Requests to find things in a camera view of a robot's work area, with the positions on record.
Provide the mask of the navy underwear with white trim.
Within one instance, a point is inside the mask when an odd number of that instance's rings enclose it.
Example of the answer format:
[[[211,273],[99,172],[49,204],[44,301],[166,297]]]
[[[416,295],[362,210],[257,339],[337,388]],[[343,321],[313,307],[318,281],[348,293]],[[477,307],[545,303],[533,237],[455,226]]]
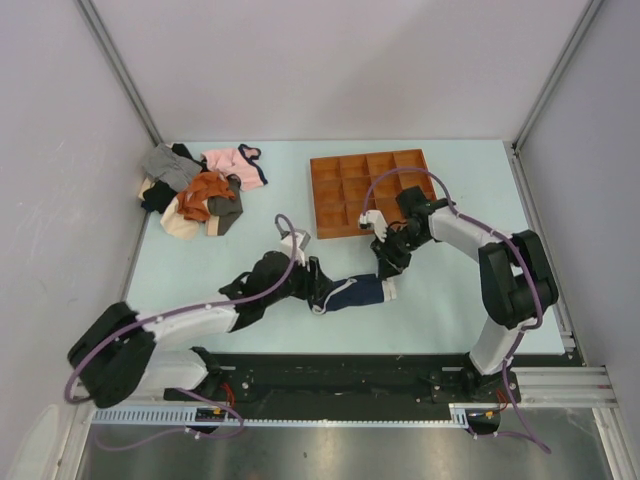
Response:
[[[362,274],[324,282],[312,290],[307,302],[314,314],[324,315],[349,307],[386,303],[396,298],[397,290],[392,279]]]

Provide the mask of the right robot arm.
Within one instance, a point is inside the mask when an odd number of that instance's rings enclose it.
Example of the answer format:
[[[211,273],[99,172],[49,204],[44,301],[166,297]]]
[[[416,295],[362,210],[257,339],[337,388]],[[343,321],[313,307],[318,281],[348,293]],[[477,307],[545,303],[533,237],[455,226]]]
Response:
[[[505,234],[460,212],[448,199],[430,201],[418,187],[403,190],[396,203],[400,222],[387,223],[379,210],[367,210],[359,227],[371,230],[378,274],[386,280],[409,267],[412,252],[434,241],[446,243],[479,267],[487,320],[453,387],[484,401],[508,381],[515,351],[543,322],[559,290],[540,237],[531,230]]]

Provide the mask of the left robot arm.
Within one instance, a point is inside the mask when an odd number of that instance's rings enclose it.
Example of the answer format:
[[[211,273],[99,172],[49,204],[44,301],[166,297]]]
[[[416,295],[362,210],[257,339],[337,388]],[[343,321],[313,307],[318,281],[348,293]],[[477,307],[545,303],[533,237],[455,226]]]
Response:
[[[142,315],[124,301],[114,303],[69,350],[73,372],[65,399],[78,403],[72,394],[75,383],[84,386],[88,400],[99,408],[115,406],[141,388],[185,389],[199,399],[210,399],[220,390],[221,376],[205,348],[193,345],[184,352],[183,373],[163,366],[162,354],[198,338],[247,328],[289,297],[311,307],[320,305],[336,285],[318,258],[299,261],[269,251],[251,270],[200,304]]]

